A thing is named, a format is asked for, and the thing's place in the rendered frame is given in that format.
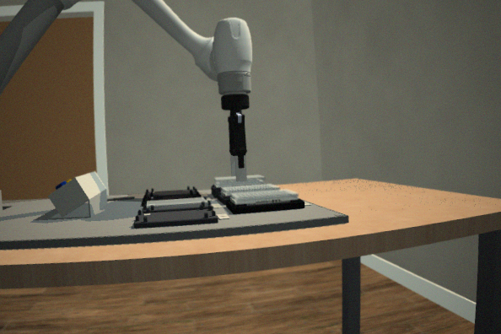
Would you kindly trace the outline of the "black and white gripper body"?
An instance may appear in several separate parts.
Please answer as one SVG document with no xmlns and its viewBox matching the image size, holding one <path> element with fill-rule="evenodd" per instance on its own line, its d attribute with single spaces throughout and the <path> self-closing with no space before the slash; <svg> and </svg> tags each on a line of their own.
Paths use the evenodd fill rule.
<svg viewBox="0 0 501 334">
<path fill-rule="evenodd" d="M 245 110 L 250 107 L 248 94 L 223 95 L 221 97 L 221 104 L 223 110 L 230 110 L 230 116 L 233 117 L 233 125 L 234 115 L 236 115 L 236 113 L 238 112 L 242 114 L 241 110 Z"/>
</svg>

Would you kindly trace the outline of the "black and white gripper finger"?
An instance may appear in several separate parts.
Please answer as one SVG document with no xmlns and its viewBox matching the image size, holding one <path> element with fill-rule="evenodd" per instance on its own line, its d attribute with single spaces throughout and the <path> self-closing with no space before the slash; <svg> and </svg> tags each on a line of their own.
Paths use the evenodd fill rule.
<svg viewBox="0 0 501 334">
<path fill-rule="evenodd" d="M 228 122 L 229 122 L 229 117 L 228 117 Z M 235 153 L 235 148 L 234 148 L 234 133 L 231 132 L 231 125 L 229 122 L 229 152 L 230 152 L 230 158 L 231 158 L 231 175 L 236 176 L 235 172 L 235 156 L 233 156 L 233 153 Z"/>
<path fill-rule="evenodd" d="M 234 125 L 233 117 L 229 117 L 229 122 L 231 125 L 231 132 L 234 133 L 234 148 L 235 153 L 235 172 L 236 181 L 247 181 L 246 174 L 246 141 L 245 141 L 245 115 L 241 115 L 239 112 L 234 115 Z"/>
</svg>

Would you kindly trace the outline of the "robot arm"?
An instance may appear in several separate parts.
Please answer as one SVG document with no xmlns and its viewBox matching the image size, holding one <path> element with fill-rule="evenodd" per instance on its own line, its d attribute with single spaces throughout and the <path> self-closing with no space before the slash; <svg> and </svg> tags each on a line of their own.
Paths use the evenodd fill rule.
<svg viewBox="0 0 501 334">
<path fill-rule="evenodd" d="M 79 1 L 28 0 L 19 10 L 0 35 L 0 95 L 60 12 Z M 196 65 L 218 82 L 219 94 L 251 92 L 251 34 L 244 20 L 220 20 L 214 37 L 204 38 L 190 30 L 163 0 L 132 1 L 194 56 Z"/>
</svg>

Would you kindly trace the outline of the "cream operator panel with buttons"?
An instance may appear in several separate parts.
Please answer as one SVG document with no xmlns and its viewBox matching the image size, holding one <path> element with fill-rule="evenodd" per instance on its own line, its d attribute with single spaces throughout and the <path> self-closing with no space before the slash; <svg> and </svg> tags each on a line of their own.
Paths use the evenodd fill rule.
<svg viewBox="0 0 501 334">
<path fill-rule="evenodd" d="M 96 172 L 75 177 L 67 182 L 64 181 L 56 186 L 56 189 L 48 197 L 58 214 L 50 219 L 91 218 L 107 204 L 107 200 L 135 199 L 135 197 L 107 198 L 106 188 Z"/>
</svg>

